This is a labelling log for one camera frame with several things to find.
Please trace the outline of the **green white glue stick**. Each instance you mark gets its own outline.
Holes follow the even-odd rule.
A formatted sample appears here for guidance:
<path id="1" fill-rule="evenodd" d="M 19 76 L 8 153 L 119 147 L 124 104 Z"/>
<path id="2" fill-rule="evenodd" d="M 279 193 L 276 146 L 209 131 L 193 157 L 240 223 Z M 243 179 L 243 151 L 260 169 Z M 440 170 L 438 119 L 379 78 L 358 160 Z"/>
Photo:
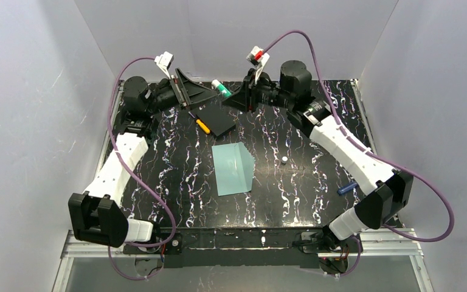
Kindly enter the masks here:
<path id="1" fill-rule="evenodd" d="M 212 80 L 212 86 L 217 89 L 223 97 L 230 97 L 232 93 L 217 79 Z"/>

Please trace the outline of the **light green envelope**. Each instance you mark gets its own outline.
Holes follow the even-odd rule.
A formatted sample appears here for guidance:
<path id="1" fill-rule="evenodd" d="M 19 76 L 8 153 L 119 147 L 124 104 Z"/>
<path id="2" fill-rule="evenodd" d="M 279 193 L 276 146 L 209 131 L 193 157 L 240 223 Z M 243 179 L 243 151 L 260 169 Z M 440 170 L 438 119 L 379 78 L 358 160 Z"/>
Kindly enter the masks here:
<path id="1" fill-rule="evenodd" d="M 219 196 L 252 190 L 255 159 L 242 142 L 214 145 L 212 157 Z"/>

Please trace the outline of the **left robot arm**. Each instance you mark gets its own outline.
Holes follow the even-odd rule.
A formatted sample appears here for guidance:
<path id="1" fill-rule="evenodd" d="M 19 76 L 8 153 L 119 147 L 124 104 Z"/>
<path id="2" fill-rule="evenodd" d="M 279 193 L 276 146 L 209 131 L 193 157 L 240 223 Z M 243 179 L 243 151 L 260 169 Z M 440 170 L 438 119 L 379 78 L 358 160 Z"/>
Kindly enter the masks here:
<path id="1" fill-rule="evenodd" d="M 152 91 L 141 76 L 119 82 L 123 101 L 122 124 L 116 148 L 82 193 L 68 201 L 72 230 L 77 240 L 118 248 L 124 243 L 154 245 L 161 242 L 156 223 L 127 218 L 122 198 L 131 173 L 157 133 L 158 114 L 179 107 L 193 110 L 216 97 L 216 92 L 186 77 L 180 69 L 163 78 Z"/>

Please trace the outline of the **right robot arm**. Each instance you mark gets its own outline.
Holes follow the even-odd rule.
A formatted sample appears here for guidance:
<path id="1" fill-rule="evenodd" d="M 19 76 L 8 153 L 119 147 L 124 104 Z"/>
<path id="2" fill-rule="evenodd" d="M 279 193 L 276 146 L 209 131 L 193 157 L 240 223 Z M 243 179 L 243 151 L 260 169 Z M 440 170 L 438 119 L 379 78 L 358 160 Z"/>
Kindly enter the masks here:
<path id="1" fill-rule="evenodd" d="M 279 82 L 265 73 L 258 80 L 255 76 L 256 70 L 250 69 L 223 105 L 242 112 L 253 112 L 261 103 L 286 109 L 291 124 L 332 155 L 365 194 L 322 228 L 320 242 L 339 243 L 366 229 L 379 229 L 407 205 L 413 176 L 373 158 L 371 150 L 336 122 L 330 107 L 313 96 L 312 75 L 303 62 L 284 62 Z"/>

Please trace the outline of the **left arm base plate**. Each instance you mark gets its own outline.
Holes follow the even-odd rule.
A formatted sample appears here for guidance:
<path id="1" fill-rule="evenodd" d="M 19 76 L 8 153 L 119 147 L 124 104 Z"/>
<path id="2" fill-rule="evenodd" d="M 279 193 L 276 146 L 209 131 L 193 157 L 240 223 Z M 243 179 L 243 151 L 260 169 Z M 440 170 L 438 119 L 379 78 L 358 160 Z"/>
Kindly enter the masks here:
<path id="1" fill-rule="evenodd" d="M 182 252 L 183 236 L 181 232 L 175 233 L 172 239 L 164 245 L 159 242 L 165 240 L 169 234 L 159 234 L 148 243 L 141 243 L 141 246 L 124 245 L 123 253 L 127 255 L 178 255 Z"/>

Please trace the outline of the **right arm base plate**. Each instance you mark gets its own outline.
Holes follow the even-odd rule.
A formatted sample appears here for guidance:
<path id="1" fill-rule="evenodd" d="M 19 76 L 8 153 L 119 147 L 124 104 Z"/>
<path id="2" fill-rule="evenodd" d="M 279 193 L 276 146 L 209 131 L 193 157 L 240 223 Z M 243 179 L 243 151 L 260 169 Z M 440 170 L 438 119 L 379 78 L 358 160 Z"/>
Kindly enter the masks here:
<path id="1" fill-rule="evenodd" d="M 304 253 L 329 253 L 338 256 L 341 252 L 349 254 L 363 251 L 359 235 L 351 235 L 344 240 L 338 240 L 333 234 L 324 234 L 320 230 L 301 232 L 296 237 L 297 247 Z"/>

